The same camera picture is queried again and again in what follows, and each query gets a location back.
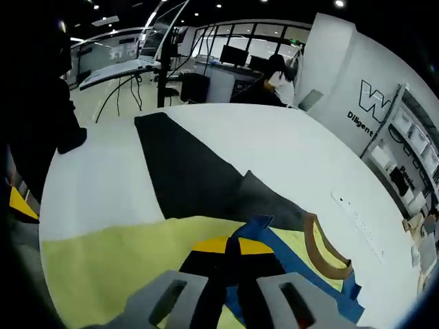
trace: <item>white table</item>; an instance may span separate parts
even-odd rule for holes
[[[282,196],[318,214],[328,239],[353,260],[361,326],[391,328],[416,301],[410,234],[370,169],[335,135],[304,112],[248,104],[163,109],[242,175],[251,170]],[[163,220],[133,121],[88,127],[83,146],[56,154],[40,211],[40,241],[108,226]],[[383,266],[331,193],[344,195],[385,252]]]

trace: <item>window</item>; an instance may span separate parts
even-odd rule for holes
[[[236,24],[233,34],[251,34],[254,24]]]
[[[268,59],[271,55],[276,52],[277,43],[263,40],[263,39],[252,39],[248,52],[250,55],[247,58],[247,64],[250,63],[251,56],[256,56],[260,58]]]
[[[228,36],[217,36],[213,43],[211,56],[220,59],[223,47],[227,44]]]
[[[285,32],[284,39],[287,40],[299,40],[300,42],[307,43],[309,31],[307,29],[299,29],[297,27],[289,26]]]
[[[282,31],[282,25],[258,24],[256,26],[256,31],[254,31],[254,34],[257,36],[273,36],[275,38],[280,38],[282,35]]]
[[[196,57],[200,52],[200,43],[201,43],[201,36],[203,35],[205,29],[199,29],[195,33],[195,38],[193,39],[193,52],[192,56]]]
[[[232,25],[220,25],[218,27],[218,33],[217,35],[229,35],[232,31]]]
[[[299,47],[294,45],[294,46],[289,46],[289,45],[281,45],[281,47],[279,48],[279,52],[278,54],[283,56],[283,59],[285,61],[290,60],[291,58],[293,58],[297,52],[299,50]]]
[[[230,38],[229,46],[234,48],[239,48],[242,50],[246,50],[248,44],[248,38],[244,38],[243,36],[233,36]]]
[[[207,56],[209,54],[209,51],[212,48],[212,41],[213,41],[213,37],[215,36],[215,30],[216,27],[210,27],[206,30],[204,38],[202,38],[202,44],[201,44],[199,55]]]

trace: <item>gray fabric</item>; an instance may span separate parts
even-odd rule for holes
[[[434,231],[434,241],[435,242],[439,241],[439,221],[436,222],[436,228]]]
[[[270,226],[282,230],[303,232],[303,217],[307,213],[294,202],[281,197],[266,186],[251,171],[244,176],[227,207],[228,218],[249,221],[254,215],[274,216]]]

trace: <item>black hair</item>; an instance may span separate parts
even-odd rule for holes
[[[268,60],[268,67],[267,71],[265,72],[265,78],[267,80],[270,79],[275,72],[281,72],[281,77],[285,76],[285,79],[288,82],[294,80],[294,77],[292,77],[290,72],[287,70],[287,66],[285,65],[285,60],[283,59],[283,56],[279,55],[278,53],[272,55]]]
[[[436,218],[436,221],[439,219],[439,211],[436,208],[432,208],[428,215],[433,215]]]

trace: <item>computer monitor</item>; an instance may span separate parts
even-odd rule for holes
[[[247,57],[248,51],[231,46],[224,46],[219,61],[244,66],[246,64]]]
[[[265,72],[268,68],[268,60],[266,60],[265,58],[252,56],[248,67],[255,71]]]

